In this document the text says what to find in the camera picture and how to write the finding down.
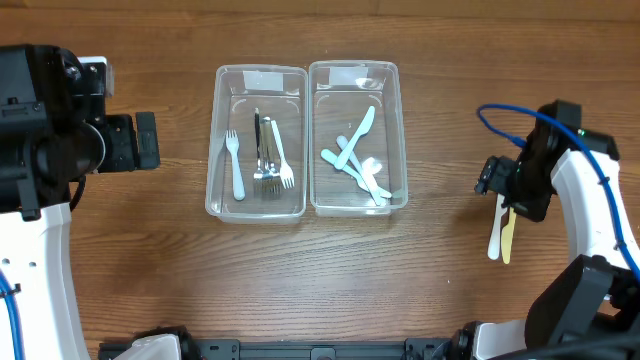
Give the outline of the white plastic knife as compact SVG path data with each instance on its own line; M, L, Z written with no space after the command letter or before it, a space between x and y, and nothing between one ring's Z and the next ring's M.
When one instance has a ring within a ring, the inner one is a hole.
M498 194L496 198L493 226L487 249L487 256L490 260L497 260L500 257L502 218L507 213L507 208L503 206L503 203L504 196Z

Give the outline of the black handled metal fork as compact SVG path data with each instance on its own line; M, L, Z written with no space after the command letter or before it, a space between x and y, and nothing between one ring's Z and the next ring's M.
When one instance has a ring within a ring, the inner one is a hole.
M260 130L260 113L259 109L255 108L254 111L254 132L256 140L256 171L253 174L254 192L260 194L263 188L263 165L261 155L261 130Z

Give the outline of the silver metal fork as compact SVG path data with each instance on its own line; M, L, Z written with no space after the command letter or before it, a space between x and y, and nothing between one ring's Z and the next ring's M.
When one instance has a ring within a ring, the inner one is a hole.
M275 165L276 151L274 148L273 131L270 121L271 119L269 117L264 117L262 120L266 156L265 164L269 174L266 187L267 192L270 195L279 196L281 192L281 180L280 174Z
M273 133L271 119L263 117L259 122L261 141L261 165L262 165L262 192L272 198L276 198L281 192L280 174L275 166L275 153L273 147Z

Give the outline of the small white plastic fork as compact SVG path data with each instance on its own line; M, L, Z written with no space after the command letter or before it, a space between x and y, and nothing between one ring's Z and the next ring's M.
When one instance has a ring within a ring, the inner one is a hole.
M278 128L278 124L275 120L271 120L271 127L274 134L274 140L276 143L276 147L278 150L278 155L280 158L280 177L283 187L285 189L291 189L295 187L295 177L291 166L288 164L284 152L284 146L282 142L282 138L280 135L280 131Z

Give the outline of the light blue plastic knife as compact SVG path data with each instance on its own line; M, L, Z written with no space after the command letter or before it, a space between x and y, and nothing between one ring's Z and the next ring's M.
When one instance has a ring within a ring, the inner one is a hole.
M334 168L336 170L342 170L342 168L347 164L360 138L370 131L374 123L375 113L376 108L374 106L370 106L355 133L348 141L347 145L342 149L341 153L337 156L337 160L334 162Z

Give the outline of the grey plastic knife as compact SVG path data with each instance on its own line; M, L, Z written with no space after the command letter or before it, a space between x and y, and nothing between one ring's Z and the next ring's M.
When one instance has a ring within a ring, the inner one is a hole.
M340 135L340 136L338 136L338 137L337 137L336 142L337 142L337 144L338 144L339 148L342 150L342 149L347 145L348 140L346 140L346 137L345 137L345 136ZM358 172L360 173L360 175L362 176L362 178L363 178L364 182L365 182L364 174L367 174L367 175L371 175L371 176L373 176L373 175L377 174L380 170L382 170L382 165L381 165L381 163L379 163L377 160L374 160L374 159L373 159L373 158L371 158L371 157L367 158L366 160L364 160L364 163L362 163L362 162L357 158L357 156L355 155L355 153L352 153L352 154L351 154L350 159L351 159L351 160L349 160L349 162L350 162L350 163L351 163L351 165L352 165L352 166L350 166L350 167L351 167L351 168L353 168L354 170L356 170L356 171L358 171ZM379 204L378 204L378 203L376 203L376 205L378 205L378 206L387 205L387 203L388 203L388 201L387 201L387 200L388 200L388 199L386 199L386 198L382 198L382 197L380 196L380 193L379 193L379 189L380 189L380 188L382 188L382 187L381 187L380 185L378 185L378 194L379 194L378 196L379 196L379 198L380 198L381 202L380 202Z

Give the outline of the mint green plastic knife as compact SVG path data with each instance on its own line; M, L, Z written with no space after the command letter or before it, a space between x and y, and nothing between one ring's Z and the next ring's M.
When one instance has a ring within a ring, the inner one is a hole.
M333 165L334 162L337 160L337 156L329 149L323 149L321 151L321 158L324 159L326 162L330 163L331 165ZM347 173L351 177L353 177L356 180L357 185L362 190L369 191L368 186L366 185L366 183L364 182L362 176L358 171L354 170L349 165L345 165L342 168L342 171ZM384 190L382 188L379 189L379 193L382 198L390 199L392 197L392 194L389 191Z

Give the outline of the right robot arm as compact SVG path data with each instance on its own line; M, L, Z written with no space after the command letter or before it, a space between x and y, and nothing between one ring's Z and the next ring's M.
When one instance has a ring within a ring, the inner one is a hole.
M618 186L615 156L567 148L525 151L518 162L492 157L483 191L533 221L560 198L569 266L536 299L524 320L470 323L439 352L445 359L636 359L638 260Z

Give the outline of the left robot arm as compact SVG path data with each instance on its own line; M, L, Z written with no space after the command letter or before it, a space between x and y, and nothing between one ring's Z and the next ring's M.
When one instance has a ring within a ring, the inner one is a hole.
M159 164L151 112L2 131L2 358L88 358L70 264L72 212L88 174Z

